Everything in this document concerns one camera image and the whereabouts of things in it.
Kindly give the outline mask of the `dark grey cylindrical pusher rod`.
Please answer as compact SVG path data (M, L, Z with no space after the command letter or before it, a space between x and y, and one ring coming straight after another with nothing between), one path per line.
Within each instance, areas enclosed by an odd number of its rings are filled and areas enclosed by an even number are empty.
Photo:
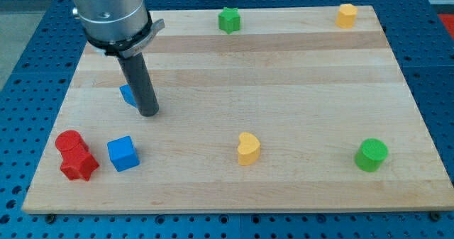
M118 61L140 115L154 116L159 111L159 104L143 55L139 53L129 58L118 58Z

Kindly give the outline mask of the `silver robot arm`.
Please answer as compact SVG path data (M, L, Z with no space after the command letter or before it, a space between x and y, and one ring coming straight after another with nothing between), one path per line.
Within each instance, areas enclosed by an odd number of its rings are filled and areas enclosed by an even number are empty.
M165 28L154 21L145 0L73 0L73 16L81 21L94 49L116 57L140 115L154 116L159 104L142 51Z

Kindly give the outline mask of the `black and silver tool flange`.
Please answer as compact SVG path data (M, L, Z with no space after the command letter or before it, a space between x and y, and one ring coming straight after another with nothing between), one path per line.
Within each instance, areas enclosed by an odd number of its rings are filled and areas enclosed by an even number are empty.
M163 28L165 28L164 19L153 21L150 13L148 13L147 23L135 35L124 40L104 41L91 36L86 29L84 29L84 33L88 42L98 53L104 56L127 59L142 52Z

